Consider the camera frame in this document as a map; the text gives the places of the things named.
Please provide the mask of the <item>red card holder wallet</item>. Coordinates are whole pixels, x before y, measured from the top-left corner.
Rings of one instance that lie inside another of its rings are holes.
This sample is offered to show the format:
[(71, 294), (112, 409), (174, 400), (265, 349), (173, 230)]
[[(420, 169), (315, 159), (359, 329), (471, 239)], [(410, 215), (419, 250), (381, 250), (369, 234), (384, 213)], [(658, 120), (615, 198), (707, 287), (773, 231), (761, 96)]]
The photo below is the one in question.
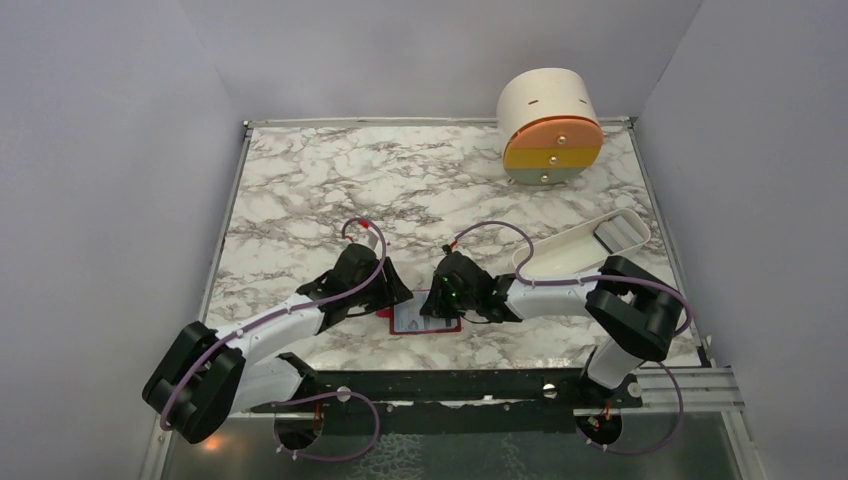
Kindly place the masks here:
[(460, 332), (460, 318), (444, 319), (420, 314), (428, 294), (428, 290), (414, 290), (411, 300), (378, 310), (376, 316), (387, 321), (389, 333), (395, 336)]

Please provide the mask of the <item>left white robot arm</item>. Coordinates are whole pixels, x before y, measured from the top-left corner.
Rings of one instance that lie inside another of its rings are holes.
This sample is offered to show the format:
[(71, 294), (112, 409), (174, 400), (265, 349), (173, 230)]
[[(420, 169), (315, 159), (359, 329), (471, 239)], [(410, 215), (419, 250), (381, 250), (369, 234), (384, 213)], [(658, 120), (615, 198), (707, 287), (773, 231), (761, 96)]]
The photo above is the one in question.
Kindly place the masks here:
[(218, 329), (199, 321), (185, 326), (142, 398), (191, 444), (205, 440), (234, 412), (271, 402), (302, 410), (313, 401), (315, 386), (306, 364), (281, 349), (340, 323), (352, 309), (370, 314), (412, 297), (390, 258), (350, 244), (331, 269), (264, 313)]

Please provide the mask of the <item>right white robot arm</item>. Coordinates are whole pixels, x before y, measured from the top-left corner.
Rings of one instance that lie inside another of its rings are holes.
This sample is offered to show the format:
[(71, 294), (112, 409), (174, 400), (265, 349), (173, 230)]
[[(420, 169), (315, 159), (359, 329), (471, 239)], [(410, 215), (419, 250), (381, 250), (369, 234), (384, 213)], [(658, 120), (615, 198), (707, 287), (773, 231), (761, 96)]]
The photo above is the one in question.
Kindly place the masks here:
[(579, 398), (600, 407), (646, 362), (666, 360), (685, 309), (681, 295), (629, 259), (608, 257), (591, 275), (530, 279), (492, 276), (459, 252), (437, 266), (420, 313), (455, 319), (473, 312), (490, 323), (518, 323), (544, 316), (596, 321), (607, 340), (589, 356), (577, 380)]

